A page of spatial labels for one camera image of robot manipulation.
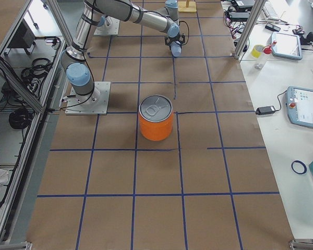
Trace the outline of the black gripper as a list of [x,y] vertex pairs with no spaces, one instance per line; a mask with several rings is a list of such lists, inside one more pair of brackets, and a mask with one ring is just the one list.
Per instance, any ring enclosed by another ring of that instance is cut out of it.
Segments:
[[164,42],[166,46],[171,46],[171,44],[173,42],[179,44],[180,46],[185,45],[186,44],[186,36],[185,34],[178,34],[176,37],[169,37],[169,36],[165,36],[164,37]]

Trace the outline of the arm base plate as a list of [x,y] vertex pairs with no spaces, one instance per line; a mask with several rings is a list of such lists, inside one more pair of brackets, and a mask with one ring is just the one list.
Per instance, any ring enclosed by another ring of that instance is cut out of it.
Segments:
[[88,95],[77,95],[73,87],[70,95],[75,97],[69,98],[65,114],[67,115],[106,115],[109,96],[110,96],[111,82],[96,81],[94,84],[94,92],[91,97]]
[[118,35],[119,23],[120,21],[118,19],[102,17],[94,32],[94,36]]

